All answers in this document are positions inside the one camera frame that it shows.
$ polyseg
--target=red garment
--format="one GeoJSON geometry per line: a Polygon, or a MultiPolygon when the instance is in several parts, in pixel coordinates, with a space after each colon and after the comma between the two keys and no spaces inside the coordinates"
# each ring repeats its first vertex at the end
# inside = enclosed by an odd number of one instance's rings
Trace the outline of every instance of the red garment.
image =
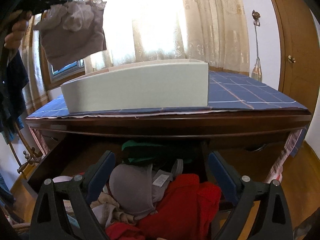
{"type": "Polygon", "coordinates": [[[106,234],[110,240],[145,240],[140,229],[120,222],[106,228],[106,234]]]}
{"type": "Polygon", "coordinates": [[[200,184],[198,175],[179,175],[158,203],[158,213],[141,219],[137,227],[145,237],[207,240],[220,197],[220,188],[210,182],[200,184]]]}

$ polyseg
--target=sheer curtain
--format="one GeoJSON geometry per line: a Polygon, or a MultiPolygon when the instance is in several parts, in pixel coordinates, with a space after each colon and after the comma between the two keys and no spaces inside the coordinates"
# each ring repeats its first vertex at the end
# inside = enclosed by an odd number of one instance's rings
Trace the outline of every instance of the sheer curtain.
{"type": "Polygon", "coordinates": [[[84,59],[86,73],[121,64],[194,58],[249,73],[241,0],[104,0],[107,50],[84,59]]]}
{"type": "MultiPolygon", "coordinates": [[[[29,83],[23,88],[23,97],[26,102],[27,113],[34,111],[49,102],[48,93],[44,87],[40,67],[40,44],[39,31],[34,31],[33,26],[41,20],[41,14],[33,16],[29,21],[26,35],[23,37],[20,46],[20,55],[27,70],[29,83]]],[[[42,153],[47,154],[49,148],[41,133],[31,129],[31,134],[42,153]]]]}

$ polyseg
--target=door knob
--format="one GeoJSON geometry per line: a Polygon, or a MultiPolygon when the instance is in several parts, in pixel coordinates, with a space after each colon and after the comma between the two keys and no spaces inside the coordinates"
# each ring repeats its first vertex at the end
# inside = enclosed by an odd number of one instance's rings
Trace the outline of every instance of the door knob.
{"type": "Polygon", "coordinates": [[[290,63],[296,63],[296,59],[294,57],[292,57],[291,55],[288,56],[288,61],[290,63]]]}

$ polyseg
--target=black clamp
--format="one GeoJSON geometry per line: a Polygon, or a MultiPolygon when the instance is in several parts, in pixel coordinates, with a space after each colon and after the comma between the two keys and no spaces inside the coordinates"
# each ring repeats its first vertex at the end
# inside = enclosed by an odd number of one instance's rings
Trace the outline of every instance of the black clamp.
{"type": "Polygon", "coordinates": [[[70,181],[54,183],[46,179],[41,186],[34,208],[30,240],[75,240],[63,200],[70,200],[84,239],[109,240],[90,203],[98,199],[103,186],[115,166],[115,154],[106,151],[100,160],[90,166],[84,175],[76,175],[70,181]]]}
{"type": "Polygon", "coordinates": [[[210,153],[208,163],[226,199],[235,206],[215,240],[237,240],[253,202],[258,200],[258,213],[248,239],[293,240],[289,208],[278,180],[267,184],[254,182],[248,176],[240,177],[218,152],[210,153]]]}

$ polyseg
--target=clothes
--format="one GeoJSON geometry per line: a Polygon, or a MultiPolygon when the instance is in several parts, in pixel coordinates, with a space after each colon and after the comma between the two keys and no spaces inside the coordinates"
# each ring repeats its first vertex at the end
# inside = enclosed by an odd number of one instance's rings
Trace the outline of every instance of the clothes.
{"type": "Polygon", "coordinates": [[[9,191],[6,183],[4,182],[4,179],[0,173],[0,206],[4,206],[5,203],[3,203],[1,200],[5,201],[8,204],[13,205],[14,198],[11,192],[9,191]]]}
{"type": "Polygon", "coordinates": [[[156,172],[152,170],[152,166],[152,164],[147,167],[120,164],[110,175],[111,194],[124,212],[133,215],[135,220],[155,212],[156,203],[163,198],[169,182],[173,181],[173,174],[181,174],[183,170],[182,160],[177,161],[172,172],[162,170],[156,172]],[[160,186],[153,185],[160,175],[165,176],[164,183],[160,186]]]}
{"type": "Polygon", "coordinates": [[[52,6],[48,19],[34,26],[54,71],[105,50],[102,0],[73,1],[52,6]]]}
{"type": "Polygon", "coordinates": [[[122,145],[122,151],[127,155],[124,163],[135,166],[153,164],[163,171],[169,172],[176,159],[183,159],[183,163],[191,163],[196,159],[194,142],[165,142],[154,144],[150,142],[136,142],[129,140],[122,145]]]}
{"type": "Polygon", "coordinates": [[[22,89],[28,84],[29,79],[19,52],[7,68],[0,71],[0,132],[8,143],[17,132],[13,123],[16,122],[19,129],[23,128],[22,120],[19,118],[26,110],[22,89]]]}
{"type": "Polygon", "coordinates": [[[137,227],[145,237],[207,240],[220,197],[219,187],[210,182],[200,184],[195,174],[182,174],[169,184],[157,204],[157,214],[141,219],[137,227]]]}
{"type": "Polygon", "coordinates": [[[90,207],[100,225],[107,228],[111,223],[117,221],[135,225],[132,215],[126,214],[120,209],[120,205],[110,195],[101,192],[97,201],[91,203],[90,207]]]}
{"type": "Polygon", "coordinates": [[[105,232],[110,240],[145,240],[138,228],[124,223],[114,223],[105,232]]]}

